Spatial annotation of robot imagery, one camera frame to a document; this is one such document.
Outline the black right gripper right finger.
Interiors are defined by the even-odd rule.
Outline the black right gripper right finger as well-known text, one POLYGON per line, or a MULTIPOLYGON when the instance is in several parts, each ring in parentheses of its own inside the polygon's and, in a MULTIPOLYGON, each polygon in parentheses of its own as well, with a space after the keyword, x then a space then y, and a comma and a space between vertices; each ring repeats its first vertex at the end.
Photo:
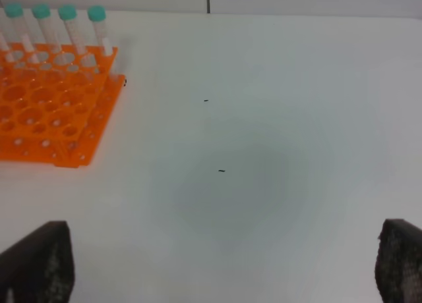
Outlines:
POLYGON ((375 282, 383 302, 421 301, 421 229, 403 219, 384 221, 375 282))

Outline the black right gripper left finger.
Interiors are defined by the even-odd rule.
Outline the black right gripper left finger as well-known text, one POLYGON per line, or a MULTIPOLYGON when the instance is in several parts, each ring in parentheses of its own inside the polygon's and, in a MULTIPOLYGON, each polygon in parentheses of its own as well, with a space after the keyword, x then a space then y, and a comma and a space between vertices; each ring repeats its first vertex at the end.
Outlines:
POLYGON ((74 284, 66 221, 49 221, 1 252, 2 302, 69 302, 74 284))

